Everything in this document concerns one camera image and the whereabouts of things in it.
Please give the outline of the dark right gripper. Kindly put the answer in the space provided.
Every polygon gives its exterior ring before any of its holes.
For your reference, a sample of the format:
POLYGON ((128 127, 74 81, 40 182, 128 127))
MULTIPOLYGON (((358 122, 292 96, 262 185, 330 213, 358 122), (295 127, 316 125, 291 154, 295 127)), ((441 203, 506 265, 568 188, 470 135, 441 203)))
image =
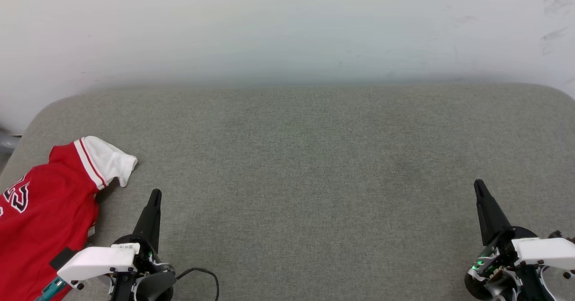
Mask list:
POLYGON ((481 179, 474 181, 480 233, 485 248, 465 275, 465 287, 481 301, 538 299, 538 266, 519 258, 514 239, 537 239, 530 230, 511 227, 501 207, 481 179))

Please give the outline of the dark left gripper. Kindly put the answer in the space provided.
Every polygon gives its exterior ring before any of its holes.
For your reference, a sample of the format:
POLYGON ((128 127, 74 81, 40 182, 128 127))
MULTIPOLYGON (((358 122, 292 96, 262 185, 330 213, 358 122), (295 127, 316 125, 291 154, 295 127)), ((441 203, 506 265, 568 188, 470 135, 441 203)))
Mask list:
POLYGON ((121 276, 128 273, 136 278, 158 273, 169 273, 175 277, 174 266, 162 262, 157 254, 159 252, 161 201, 161 190, 153 189, 132 234, 125 235, 112 244, 114 248, 128 248, 135 252, 129 270, 114 270, 112 277, 115 280, 121 280, 121 276))

